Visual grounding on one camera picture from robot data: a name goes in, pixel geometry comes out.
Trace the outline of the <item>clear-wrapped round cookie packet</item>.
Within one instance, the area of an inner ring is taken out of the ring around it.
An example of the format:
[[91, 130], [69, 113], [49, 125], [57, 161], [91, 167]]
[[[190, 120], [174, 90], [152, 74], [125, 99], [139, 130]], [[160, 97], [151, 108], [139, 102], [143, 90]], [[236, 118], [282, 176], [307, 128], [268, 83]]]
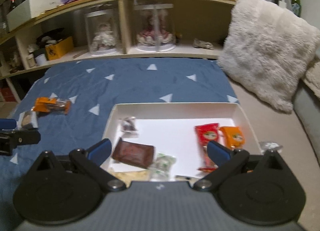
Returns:
[[17, 128], [19, 130], [38, 129], [37, 113], [34, 111], [25, 111], [20, 113], [17, 121]]

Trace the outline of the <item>red snack packet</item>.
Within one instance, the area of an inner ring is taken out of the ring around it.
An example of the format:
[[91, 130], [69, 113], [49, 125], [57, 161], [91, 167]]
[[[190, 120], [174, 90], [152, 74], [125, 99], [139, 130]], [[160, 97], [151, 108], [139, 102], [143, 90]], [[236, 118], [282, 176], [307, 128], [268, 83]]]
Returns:
[[198, 170], [212, 172], [218, 168], [225, 159], [223, 151], [216, 146], [219, 141], [219, 123], [211, 123], [195, 126], [199, 146], [202, 150], [203, 166]]

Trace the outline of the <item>orange snack bar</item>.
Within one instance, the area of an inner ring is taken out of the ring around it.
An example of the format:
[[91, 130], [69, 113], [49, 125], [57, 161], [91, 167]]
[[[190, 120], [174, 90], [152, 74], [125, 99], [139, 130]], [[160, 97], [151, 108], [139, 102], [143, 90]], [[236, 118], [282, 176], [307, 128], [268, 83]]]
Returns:
[[33, 108], [34, 112], [39, 113], [62, 113], [67, 114], [71, 108], [70, 100], [59, 98], [39, 97], [36, 99]]

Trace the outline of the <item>orange snack packet in tray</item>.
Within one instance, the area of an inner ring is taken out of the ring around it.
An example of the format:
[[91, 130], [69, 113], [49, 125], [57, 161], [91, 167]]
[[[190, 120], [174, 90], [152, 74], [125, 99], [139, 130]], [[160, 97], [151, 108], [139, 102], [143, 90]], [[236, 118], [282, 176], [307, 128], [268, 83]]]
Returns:
[[222, 126], [219, 128], [222, 133], [225, 146], [229, 149], [241, 149], [245, 143], [245, 137], [238, 126]]

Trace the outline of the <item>silver foil wrapper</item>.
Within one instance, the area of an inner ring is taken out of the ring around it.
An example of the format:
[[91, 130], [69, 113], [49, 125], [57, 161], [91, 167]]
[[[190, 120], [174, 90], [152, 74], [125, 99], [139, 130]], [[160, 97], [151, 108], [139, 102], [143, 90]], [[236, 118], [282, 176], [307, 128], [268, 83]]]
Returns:
[[267, 151], [281, 152], [283, 149], [282, 145], [275, 143], [275, 142], [259, 142], [259, 145], [260, 145], [262, 154], [264, 154]]

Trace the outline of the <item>small dark clear packet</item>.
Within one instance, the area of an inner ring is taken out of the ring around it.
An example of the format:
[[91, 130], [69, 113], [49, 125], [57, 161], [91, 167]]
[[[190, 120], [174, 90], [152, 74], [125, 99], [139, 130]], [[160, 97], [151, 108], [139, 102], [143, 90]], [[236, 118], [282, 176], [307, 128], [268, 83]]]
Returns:
[[120, 119], [120, 131], [123, 138], [136, 138], [138, 137], [138, 130], [136, 127], [135, 117], [126, 117]]

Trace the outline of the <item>dark brown snack packet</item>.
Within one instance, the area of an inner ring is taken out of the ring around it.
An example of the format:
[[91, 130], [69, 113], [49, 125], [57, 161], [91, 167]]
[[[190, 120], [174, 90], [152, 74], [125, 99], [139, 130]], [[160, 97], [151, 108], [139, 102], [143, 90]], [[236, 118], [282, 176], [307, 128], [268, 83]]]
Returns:
[[112, 158], [120, 163], [147, 169], [153, 163], [155, 147], [119, 139]]

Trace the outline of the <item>white shallow cardboard tray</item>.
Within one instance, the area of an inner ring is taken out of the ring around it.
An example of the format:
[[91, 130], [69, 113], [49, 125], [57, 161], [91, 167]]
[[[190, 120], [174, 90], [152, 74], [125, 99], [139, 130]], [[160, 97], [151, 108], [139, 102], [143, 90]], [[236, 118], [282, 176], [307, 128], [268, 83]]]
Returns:
[[[136, 118], [138, 137], [123, 138], [120, 119]], [[259, 155], [261, 149], [253, 129], [241, 106], [226, 102], [181, 102], [181, 103], [138, 103], [117, 104], [112, 108], [103, 137], [112, 146], [118, 139], [152, 145], [155, 153], [163, 153], [176, 158], [171, 168], [171, 181], [175, 176], [202, 178], [199, 171], [203, 157], [197, 142], [195, 126], [219, 123], [221, 126], [238, 126], [244, 137], [244, 149]]]

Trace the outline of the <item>green white small packet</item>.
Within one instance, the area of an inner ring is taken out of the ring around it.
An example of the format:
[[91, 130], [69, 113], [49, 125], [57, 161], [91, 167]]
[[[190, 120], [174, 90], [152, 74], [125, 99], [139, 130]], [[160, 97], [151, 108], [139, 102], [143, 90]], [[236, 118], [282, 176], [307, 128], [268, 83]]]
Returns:
[[150, 181], [169, 181], [171, 176], [171, 168], [175, 163], [176, 158], [174, 156], [158, 153], [156, 159], [148, 168], [150, 173]]

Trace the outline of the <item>grey bolster cushion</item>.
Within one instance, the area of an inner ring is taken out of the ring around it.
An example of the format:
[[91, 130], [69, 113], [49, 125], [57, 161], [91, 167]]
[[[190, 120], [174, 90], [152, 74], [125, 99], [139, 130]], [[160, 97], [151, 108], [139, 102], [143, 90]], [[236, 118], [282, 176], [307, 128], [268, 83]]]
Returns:
[[299, 82], [293, 97], [293, 106], [314, 152], [319, 157], [319, 99], [303, 81]]

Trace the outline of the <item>white box on shelf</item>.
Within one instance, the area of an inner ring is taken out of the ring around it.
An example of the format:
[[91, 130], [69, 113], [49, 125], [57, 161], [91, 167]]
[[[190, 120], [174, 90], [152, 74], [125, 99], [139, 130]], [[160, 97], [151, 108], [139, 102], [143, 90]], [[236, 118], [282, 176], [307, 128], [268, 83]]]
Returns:
[[7, 14], [9, 31], [60, 5], [61, 0], [25, 0]]

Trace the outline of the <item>small figurine on shelf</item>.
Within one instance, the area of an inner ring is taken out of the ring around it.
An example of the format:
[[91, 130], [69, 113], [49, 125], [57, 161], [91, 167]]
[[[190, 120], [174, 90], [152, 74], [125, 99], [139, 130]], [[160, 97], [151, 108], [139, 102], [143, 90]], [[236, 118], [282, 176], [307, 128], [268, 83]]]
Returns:
[[210, 42], [194, 39], [193, 41], [193, 47], [194, 48], [202, 48], [202, 49], [208, 49], [208, 50], [214, 50], [214, 46]]

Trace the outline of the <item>red-dress doll in case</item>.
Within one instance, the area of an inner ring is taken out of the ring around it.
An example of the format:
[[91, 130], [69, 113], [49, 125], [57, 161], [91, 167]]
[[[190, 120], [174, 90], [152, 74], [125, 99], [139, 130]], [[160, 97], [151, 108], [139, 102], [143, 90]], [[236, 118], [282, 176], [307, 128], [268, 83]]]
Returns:
[[143, 52], [167, 52], [176, 47], [172, 3], [136, 5], [136, 48]]

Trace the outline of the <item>wooden headboard shelf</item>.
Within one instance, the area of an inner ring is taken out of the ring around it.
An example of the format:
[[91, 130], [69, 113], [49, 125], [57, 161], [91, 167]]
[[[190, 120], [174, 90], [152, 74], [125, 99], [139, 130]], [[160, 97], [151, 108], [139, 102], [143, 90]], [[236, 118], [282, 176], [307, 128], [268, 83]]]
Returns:
[[[133, 35], [136, 16], [134, 14], [135, 0], [78, 0], [33, 18], [20, 25], [3, 38], [5, 44], [15, 38], [22, 60], [26, 60], [27, 44], [41, 32], [41, 24], [52, 18], [62, 18], [64, 14], [84, 10], [103, 3], [115, 3], [118, 8], [116, 17], [120, 26], [120, 52], [100, 56], [101, 58], [131, 58], [131, 57], [191, 57], [202, 59], [217, 59], [222, 52], [219, 42], [228, 34], [231, 21], [231, 10], [236, 0], [164, 0], [172, 3], [175, 32], [181, 36], [177, 46], [167, 52], [150, 53], [138, 50]], [[210, 42], [214, 50], [194, 48], [194, 39]]]

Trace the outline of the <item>green glass bottle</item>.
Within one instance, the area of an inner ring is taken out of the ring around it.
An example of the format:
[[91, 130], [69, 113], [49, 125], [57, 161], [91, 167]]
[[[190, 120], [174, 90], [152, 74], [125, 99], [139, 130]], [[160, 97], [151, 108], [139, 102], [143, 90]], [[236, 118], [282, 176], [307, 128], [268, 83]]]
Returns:
[[291, 0], [291, 10], [297, 16], [301, 16], [302, 6], [300, 0]]

